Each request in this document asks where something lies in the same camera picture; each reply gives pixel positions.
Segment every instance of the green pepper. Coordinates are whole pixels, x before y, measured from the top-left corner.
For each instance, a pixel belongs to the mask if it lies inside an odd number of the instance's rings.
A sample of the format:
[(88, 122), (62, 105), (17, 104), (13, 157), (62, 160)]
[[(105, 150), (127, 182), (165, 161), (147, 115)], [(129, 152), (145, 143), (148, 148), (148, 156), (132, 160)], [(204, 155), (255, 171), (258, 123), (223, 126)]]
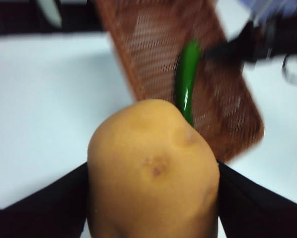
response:
[(192, 94), (200, 56), (197, 41), (189, 41), (179, 57), (175, 78), (175, 104), (192, 126)]

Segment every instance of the white table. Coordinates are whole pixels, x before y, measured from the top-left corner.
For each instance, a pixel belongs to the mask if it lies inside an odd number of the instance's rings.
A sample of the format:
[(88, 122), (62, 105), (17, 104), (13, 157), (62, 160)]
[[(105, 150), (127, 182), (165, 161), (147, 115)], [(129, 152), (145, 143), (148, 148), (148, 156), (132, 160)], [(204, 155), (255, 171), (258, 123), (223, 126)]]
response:
[[(228, 37), (249, 16), (231, 0), (217, 11)], [(117, 63), (105, 34), (0, 38), (0, 208), (86, 161), (97, 126), (133, 102)], [(245, 66), (265, 136), (229, 165), (297, 202), (297, 87), (284, 81), (281, 63)]]

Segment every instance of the brown mesh tray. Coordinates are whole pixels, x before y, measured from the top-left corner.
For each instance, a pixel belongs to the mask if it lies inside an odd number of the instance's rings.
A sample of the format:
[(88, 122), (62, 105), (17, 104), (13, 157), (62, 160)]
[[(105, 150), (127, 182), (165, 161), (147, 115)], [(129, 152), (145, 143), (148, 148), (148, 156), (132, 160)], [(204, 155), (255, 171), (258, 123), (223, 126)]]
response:
[[(137, 100), (173, 101), (178, 56), (188, 39), (203, 48), (224, 39), (208, 0), (97, 0)], [(216, 158), (227, 161), (260, 140), (263, 123), (240, 65), (201, 61), (193, 121)]]

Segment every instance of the black object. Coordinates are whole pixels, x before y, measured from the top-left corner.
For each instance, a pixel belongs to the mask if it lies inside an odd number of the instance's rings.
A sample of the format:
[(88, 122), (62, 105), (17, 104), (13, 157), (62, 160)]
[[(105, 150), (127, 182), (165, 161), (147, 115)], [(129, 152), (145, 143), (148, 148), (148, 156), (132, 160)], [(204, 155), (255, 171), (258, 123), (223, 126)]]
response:
[(89, 32), (103, 31), (100, 18), (94, 4), (64, 4), (56, 1), (62, 17), (62, 26), (52, 26), (44, 17), (36, 1), (5, 2), (0, 1), (0, 35)]
[(297, 238), (297, 204), (219, 164), (219, 216), (227, 238)]
[(238, 37), (204, 52), (206, 60), (257, 62), (278, 55), (297, 54), (297, 14), (270, 17), (264, 25), (249, 21)]
[[(219, 162), (219, 216), (227, 238), (297, 238), (297, 204)], [(86, 219), (87, 164), (0, 210), (0, 238), (78, 238)]]
[(0, 238), (78, 238), (86, 219), (87, 166), (0, 210)]

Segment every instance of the potato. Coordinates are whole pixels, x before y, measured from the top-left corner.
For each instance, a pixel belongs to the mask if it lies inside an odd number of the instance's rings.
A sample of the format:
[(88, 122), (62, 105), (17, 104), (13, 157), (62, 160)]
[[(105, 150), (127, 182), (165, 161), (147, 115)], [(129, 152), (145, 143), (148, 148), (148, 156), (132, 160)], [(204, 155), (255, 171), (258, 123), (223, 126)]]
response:
[(217, 162), (171, 103), (144, 100), (109, 117), (87, 164), (92, 237), (216, 237)]

